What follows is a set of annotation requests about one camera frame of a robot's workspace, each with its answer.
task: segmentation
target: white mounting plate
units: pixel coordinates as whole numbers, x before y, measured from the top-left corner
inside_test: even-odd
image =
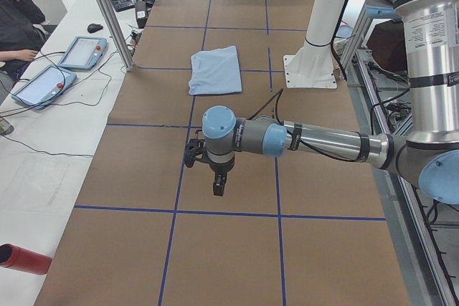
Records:
[[[322,76],[320,82],[314,81],[306,78],[305,75],[300,74],[299,72],[288,71],[287,66],[290,64],[290,61],[295,57],[295,55],[284,55],[284,70],[285,70],[285,83],[287,88],[294,87],[304,87],[304,88],[321,88],[321,89],[336,89],[338,85],[336,84],[335,77],[333,74],[333,62],[331,57],[328,56],[330,60],[328,63],[332,66],[330,75]]]

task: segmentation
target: brown tile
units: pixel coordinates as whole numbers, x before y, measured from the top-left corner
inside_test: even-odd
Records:
[[[265,0],[212,0],[209,27],[266,29]]]
[[[156,304],[171,218],[75,209],[35,305]]]
[[[205,27],[209,0],[156,0],[147,25]]]
[[[273,71],[284,70],[284,55],[295,55],[304,45],[306,31],[270,31],[268,46],[271,53],[271,68]]]
[[[270,29],[300,29],[309,25],[314,0],[268,0]]]
[[[190,77],[191,71],[135,68],[124,79],[108,122],[187,126]]]
[[[248,118],[265,102],[270,93],[270,75],[261,72],[241,72],[242,93],[236,95],[198,96],[194,103],[193,125],[202,125],[203,114],[215,105],[229,107],[237,117]],[[267,107],[261,115],[271,115],[271,107]]]
[[[186,129],[108,126],[77,205],[174,209]]]
[[[236,46],[241,70],[269,70],[268,41],[263,30],[208,29],[205,50]]]
[[[224,196],[214,196],[214,172],[207,164],[186,168],[179,209],[259,214],[277,213],[275,165],[272,158],[236,153],[235,167],[228,173]]]
[[[279,116],[284,120],[322,127],[359,130],[347,84],[338,81],[335,90],[288,89],[285,75],[273,73],[274,90],[284,88],[279,102]]]
[[[283,220],[289,305],[410,305],[387,225]]]
[[[277,219],[177,216],[162,305],[281,304]]]
[[[370,165],[287,151],[279,159],[283,214],[383,217]]]
[[[140,67],[191,68],[203,39],[203,29],[145,28],[134,61]]]

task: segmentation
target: robotic arm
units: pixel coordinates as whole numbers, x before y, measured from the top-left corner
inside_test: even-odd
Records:
[[[304,150],[370,163],[438,201],[459,204],[458,2],[367,0],[373,9],[393,8],[404,22],[413,118],[407,137],[275,123],[267,117],[246,120],[219,106],[204,114],[204,139],[190,140],[186,166],[208,163],[215,172],[214,194],[222,196],[235,152],[278,157],[285,149]]]

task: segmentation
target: person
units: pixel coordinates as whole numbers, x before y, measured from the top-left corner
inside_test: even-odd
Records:
[[[0,67],[15,82],[36,56],[46,36],[33,24],[45,20],[32,0],[0,0]]]

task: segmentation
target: tablet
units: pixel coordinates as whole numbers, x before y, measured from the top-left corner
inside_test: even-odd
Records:
[[[73,84],[76,77],[74,72],[51,64],[11,95],[11,98],[34,109],[43,109]]]
[[[102,37],[75,37],[57,66],[68,70],[91,70],[107,48]]]

